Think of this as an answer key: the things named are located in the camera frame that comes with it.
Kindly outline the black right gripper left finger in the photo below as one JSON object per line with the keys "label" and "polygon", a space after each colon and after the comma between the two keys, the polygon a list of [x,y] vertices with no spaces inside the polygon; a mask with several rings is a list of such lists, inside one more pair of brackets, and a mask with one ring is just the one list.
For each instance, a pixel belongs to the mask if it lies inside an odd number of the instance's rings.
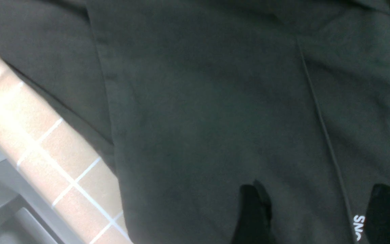
{"label": "black right gripper left finger", "polygon": [[272,203],[265,187],[255,180],[239,190],[239,217],[232,244],[272,244]]}

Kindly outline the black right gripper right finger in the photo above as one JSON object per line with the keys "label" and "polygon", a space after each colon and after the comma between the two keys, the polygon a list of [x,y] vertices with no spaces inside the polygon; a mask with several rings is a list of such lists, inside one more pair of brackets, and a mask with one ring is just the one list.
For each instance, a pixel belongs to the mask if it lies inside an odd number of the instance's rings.
{"label": "black right gripper right finger", "polygon": [[373,186],[366,211],[364,233],[370,244],[390,244],[390,186]]}

